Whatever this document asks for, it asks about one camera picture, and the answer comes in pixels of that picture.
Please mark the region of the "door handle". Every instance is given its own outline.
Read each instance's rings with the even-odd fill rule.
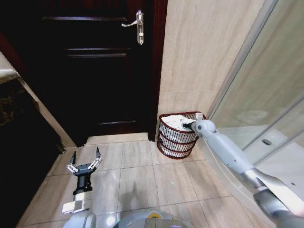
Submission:
[[[143,45],[143,13],[139,10],[136,13],[136,21],[131,24],[122,24],[123,27],[130,27],[132,25],[137,25],[137,43]]]

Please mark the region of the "door frame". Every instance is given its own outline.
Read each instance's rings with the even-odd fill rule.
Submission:
[[[153,0],[151,114],[148,138],[155,141],[158,101],[162,76],[162,54],[165,39],[168,0]]]
[[[152,0],[153,4],[153,16],[152,16],[152,60],[151,69],[151,93],[150,93],[150,116],[149,121],[148,139],[150,141],[155,140],[156,124],[157,124],[157,112],[158,102],[161,85],[161,74],[162,74],[162,54],[163,45],[165,38],[165,26],[167,16],[167,5],[168,0]],[[30,74],[29,69],[24,64],[22,59],[19,57],[14,47],[8,42],[4,35],[0,32],[0,51],[3,53],[5,58],[10,64],[16,69],[22,78],[27,78]]]

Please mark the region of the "door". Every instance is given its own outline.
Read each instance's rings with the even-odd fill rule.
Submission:
[[[2,32],[28,67],[22,76],[78,146],[90,135],[148,131],[152,1],[7,4]],[[142,45],[136,25],[122,26],[138,10]]]

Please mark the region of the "door threshold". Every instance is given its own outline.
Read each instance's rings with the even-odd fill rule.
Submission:
[[[86,141],[86,145],[124,143],[124,142],[146,141],[146,140],[148,140],[147,132],[131,133],[131,134],[112,134],[112,135],[90,136]]]

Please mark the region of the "laundry basket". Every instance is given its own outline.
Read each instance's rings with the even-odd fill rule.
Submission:
[[[195,146],[195,143],[199,137],[196,136],[194,131],[185,132],[168,126],[162,120],[162,118],[169,115],[183,115],[188,119],[195,119],[196,113],[201,112],[172,113],[160,115],[157,148],[161,153],[173,159],[182,159],[190,155],[192,148]]]

